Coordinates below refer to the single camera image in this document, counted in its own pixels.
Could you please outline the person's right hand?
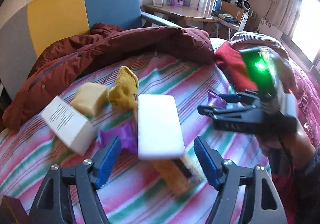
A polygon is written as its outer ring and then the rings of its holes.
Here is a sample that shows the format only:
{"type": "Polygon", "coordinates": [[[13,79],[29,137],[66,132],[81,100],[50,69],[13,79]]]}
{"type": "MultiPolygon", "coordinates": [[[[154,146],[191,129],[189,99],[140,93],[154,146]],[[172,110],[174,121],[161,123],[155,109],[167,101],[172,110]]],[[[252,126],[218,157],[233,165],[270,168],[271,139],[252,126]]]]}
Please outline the person's right hand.
{"type": "Polygon", "coordinates": [[[257,141],[263,155],[268,158],[272,168],[281,166],[281,163],[276,160],[276,150],[282,149],[280,141],[282,141],[285,150],[291,155],[292,164],[297,169],[305,167],[316,153],[316,148],[310,142],[300,121],[297,123],[297,132],[293,135],[284,135],[281,138],[257,136],[257,141]]]}

